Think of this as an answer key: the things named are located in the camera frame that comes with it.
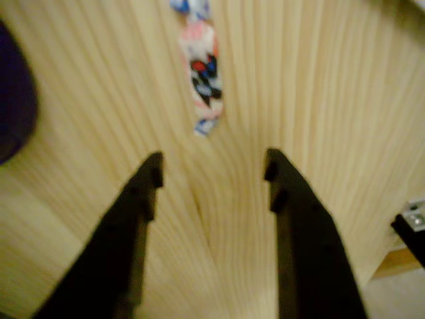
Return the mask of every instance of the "light wooden board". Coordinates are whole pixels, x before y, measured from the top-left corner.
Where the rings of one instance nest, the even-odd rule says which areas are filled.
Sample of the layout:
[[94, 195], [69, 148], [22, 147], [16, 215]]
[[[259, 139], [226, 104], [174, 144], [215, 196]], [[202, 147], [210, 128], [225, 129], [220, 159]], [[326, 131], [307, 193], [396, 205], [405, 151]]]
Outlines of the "light wooden board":
[[28, 316], [123, 182], [163, 150], [139, 318], [275, 318], [262, 160], [282, 149], [332, 212], [359, 284], [425, 194], [424, 18], [404, 1], [211, 0], [225, 115], [208, 138], [168, 1], [2, 0], [35, 72], [29, 145], [0, 170], [0, 310]]
[[422, 265], [408, 248], [390, 251], [373, 274], [372, 279], [394, 276], [418, 268], [422, 268]]
[[424, 296], [424, 269], [374, 279], [363, 289], [370, 319], [421, 319], [425, 317]]

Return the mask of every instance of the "black plastic part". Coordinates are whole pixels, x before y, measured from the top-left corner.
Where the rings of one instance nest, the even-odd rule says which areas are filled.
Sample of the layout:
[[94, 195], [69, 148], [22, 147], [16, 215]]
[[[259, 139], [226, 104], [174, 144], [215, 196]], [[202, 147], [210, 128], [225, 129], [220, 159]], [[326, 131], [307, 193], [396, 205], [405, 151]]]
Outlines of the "black plastic part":
[[0, 165], [15, 155], [35, 128], [35, 81], [18, 44], [0, 21]]
[[279, 318], [367, 318], [332, 217], [280, 150], [266, 152], [277, 215]]
[[425, 231], [413, 231], [412, 227], [398, 214], [391, 227], [404, 241], [412, 254], [418, 259], [422, 267], [425, 267]]
[[35, 318], [132, 318], [141, 302], [147, 224], [162, 185], [158, 152], [128, 181]]

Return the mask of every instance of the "dark purple object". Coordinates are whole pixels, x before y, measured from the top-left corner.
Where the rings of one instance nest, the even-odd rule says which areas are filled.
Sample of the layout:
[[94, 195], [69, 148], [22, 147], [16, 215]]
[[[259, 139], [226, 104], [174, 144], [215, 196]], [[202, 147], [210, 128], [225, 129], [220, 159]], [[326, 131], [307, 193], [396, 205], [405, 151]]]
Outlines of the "dark purple object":
[[0, 21], [0, 165], [33, 132], [38, 100], [33, 75], [18, 44]]

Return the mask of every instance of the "wood grain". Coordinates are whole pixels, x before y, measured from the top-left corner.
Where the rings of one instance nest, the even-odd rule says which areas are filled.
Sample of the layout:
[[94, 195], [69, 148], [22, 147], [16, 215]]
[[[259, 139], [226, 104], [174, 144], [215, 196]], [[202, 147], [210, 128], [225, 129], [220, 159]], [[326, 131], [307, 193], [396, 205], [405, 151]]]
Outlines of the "wood grain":
[[422, 266], [408, 248], [390, 251], [373, 274], [372, 279], [394, 276], [418, 268], [422, 268]]
[[168, 1], [1, 0], [41, 116], [0, 170], [0, 310], [26, 317], [123, 182], [163, 150], [139, 318], [275, 318], [262, 160], [282, 149], [332, 212], [360, 285], [425, 194], [424, 16], [404, 1], [211, 0], [225, 115], [206, 139]]
[[370, 319], [419, 319], [425, 316], [423, 269], [371, 280], [363, 289]]

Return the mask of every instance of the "wooden surface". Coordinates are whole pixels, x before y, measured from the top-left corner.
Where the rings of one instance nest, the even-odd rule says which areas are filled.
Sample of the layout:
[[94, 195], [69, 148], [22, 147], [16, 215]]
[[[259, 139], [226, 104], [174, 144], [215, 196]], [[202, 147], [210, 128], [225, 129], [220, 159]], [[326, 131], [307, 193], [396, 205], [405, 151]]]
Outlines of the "wooden surface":
[[211, 0], [225, 115], [207, 139], [168, 1], [2, 0], [41, 116], [0, 171], [0, 310], [28, 316], [120, 185], [163, 150], [139, 318], [276, 318], [262, 160], [281, 148], [332, 212], [360, 285], [425, 194], [425, 32], [404, 1]]
[[371, 280], [363, 289], [370, 319], [425, 318], [424, 296], [424, 269]]
[[409, 249], [390, 251], [373, 274], [372, 279], [394, 276], [418, 268], [422, 268], [422, 266]]

